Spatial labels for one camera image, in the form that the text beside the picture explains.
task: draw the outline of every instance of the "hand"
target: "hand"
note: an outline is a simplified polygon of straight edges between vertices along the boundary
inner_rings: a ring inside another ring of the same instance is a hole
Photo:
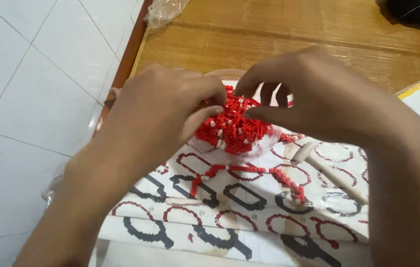
[[[96,183],[117,184],[124,191],[168,160],[209,116],[223,112],[226,103],[219,78],[160,64],[128,79],[118,93],[102,129],[67,168],[97,172],[103,166],[106,181]],[[216,106],[201,108],[203,100]]]
[[[238,82],[235,95],[252,97],[262,82],[262,106],[247,110],[246,117],[323,141],[371,147],[420,128],[420,117],[396,96],[316,46],[255,64]],[[279,107],[269,106],[279,83]],[[291,93],[294,106],[288,108]]]

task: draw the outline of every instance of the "left hand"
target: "left hand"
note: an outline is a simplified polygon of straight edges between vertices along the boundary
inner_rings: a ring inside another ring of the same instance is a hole
[[[200,108],[203,100],[216,106]],[[218,77],[149,65],[125,82],[102,129],[67,164],[65,178],[67,171],[85,180],[101,173],[92,183],[126,192],[176,153],[209,116],[223,112],[225,103]]]

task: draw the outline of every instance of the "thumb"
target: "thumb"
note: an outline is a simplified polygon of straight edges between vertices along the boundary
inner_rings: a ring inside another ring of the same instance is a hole
[[[183,124],[183,138],[188,141],[202,123],[210,116],[218,115],[223,112],[222,106],[209,106],[190,114]]]
[[[243,116],[247,119],[260,120],[289,130],[299,128],[299,122],[301,121],[299,112],[293,107],[255,106],[246,110]]]

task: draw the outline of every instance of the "bamboo mat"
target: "bamboo mat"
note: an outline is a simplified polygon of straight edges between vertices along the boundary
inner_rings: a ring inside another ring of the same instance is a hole
[[[373,0],[191,0],[171,24],[148,30],[133,72],[149,62],[248,70],[316,44],[390,93],[420,80],[420,29],[392,25]]]

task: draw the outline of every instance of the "right hand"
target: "right hand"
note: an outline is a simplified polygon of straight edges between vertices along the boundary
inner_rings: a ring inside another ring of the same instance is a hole
[[[234,94],[253,97],[258,85],[261,106],[244,115],[328,142],[363,148],[392,145],[420,129],[420,117],[395,95],[317,46],[272,56],[252,66]],[[276,86],[279,107],[269,106]],[[287,107],[293,94],[294,106]]]

